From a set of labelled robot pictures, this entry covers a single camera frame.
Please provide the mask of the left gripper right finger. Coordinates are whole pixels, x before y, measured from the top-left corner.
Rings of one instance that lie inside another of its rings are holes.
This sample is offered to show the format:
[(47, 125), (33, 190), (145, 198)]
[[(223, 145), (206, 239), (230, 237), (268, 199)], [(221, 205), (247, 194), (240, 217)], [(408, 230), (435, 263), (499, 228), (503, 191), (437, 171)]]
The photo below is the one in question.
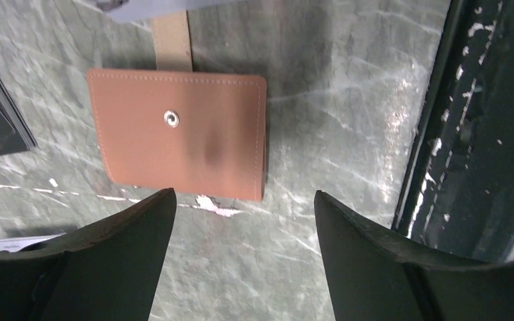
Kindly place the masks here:
[(324, 191), (314, 210), (337, 320), (514, 320), (514, 261), (432, 249)]

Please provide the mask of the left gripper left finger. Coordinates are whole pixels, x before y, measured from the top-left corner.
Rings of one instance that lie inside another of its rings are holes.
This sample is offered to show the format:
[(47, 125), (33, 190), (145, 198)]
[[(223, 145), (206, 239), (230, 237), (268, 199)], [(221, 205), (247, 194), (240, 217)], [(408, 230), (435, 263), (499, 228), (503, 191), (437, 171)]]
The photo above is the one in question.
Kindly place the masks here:
[(119, 213), (0, 251), (0, 320), (147, 320), (177, 198), (163, 189)]

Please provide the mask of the brown leather card holder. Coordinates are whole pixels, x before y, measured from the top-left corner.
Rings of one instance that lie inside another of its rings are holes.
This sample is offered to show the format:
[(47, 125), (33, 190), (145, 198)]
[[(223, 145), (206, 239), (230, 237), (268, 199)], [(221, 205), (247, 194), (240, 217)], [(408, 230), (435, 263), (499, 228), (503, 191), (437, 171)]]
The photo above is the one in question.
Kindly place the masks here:
[(266, 80), (193, 71), (186, 11), (151, 22), (155, 70), (88, 70), (98, 145), (115, 182), (261, 201)]

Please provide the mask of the silver credit cards stack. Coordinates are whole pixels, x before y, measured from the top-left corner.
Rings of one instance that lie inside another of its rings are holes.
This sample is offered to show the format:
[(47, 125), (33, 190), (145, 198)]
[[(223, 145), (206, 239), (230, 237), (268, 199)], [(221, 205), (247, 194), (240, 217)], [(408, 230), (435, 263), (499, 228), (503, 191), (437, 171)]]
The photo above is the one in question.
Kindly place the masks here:
[(119, 23), (151, 19), (166, 14), (234, 3), (230, 0), (105, 0), (93, 6)]

